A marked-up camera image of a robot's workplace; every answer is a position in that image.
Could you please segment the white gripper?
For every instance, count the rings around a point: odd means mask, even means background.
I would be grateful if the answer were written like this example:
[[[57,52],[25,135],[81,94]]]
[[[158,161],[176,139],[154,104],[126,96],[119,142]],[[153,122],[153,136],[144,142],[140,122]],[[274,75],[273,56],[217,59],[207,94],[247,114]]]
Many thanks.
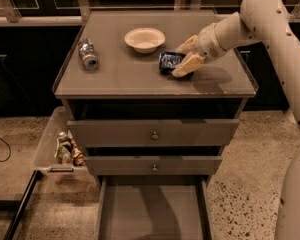
[[[180,64],[172,71],[174,77],[180,78],[226,55],[216,37],[216,24],[212,23],[203,28],[198,35],[193,35],[181,44],[176,53],[187,54]]]

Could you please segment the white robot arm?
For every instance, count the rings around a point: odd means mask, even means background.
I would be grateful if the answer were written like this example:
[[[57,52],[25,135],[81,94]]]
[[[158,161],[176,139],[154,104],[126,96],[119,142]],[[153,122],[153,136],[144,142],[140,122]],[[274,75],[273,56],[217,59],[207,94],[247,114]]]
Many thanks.
[[[243,0],[238,12],[208,25],[176,49],[184,59],[172,75],[183,77],[254,42],[265,46],[300,130],[300,41],[282,0]],[[275,240],[300,240],[300,153],[284,177]]]

